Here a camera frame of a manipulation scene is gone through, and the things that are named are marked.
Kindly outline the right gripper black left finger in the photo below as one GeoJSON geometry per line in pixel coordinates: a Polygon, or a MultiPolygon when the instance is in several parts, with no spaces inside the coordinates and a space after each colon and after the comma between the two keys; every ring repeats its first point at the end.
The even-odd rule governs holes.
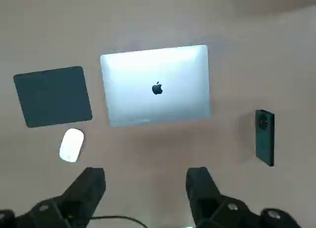
{"type": "Polygon", "coordinates": [[[106,191],[102,168],[87,167],[60,195],[37,203],[21,216],[0,211],[2,228],[85,228],[106,191]]]}

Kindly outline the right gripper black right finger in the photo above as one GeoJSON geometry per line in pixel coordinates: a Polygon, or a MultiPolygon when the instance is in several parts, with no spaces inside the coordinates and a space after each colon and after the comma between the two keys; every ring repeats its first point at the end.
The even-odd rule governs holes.
{"type": "Polygon", "coordinates": [[[197,228],[299,228],[287,212],[265,208],[259,215],[241,200],[222,195],[206,167],[189,168],[186,192],[197,228]]]}

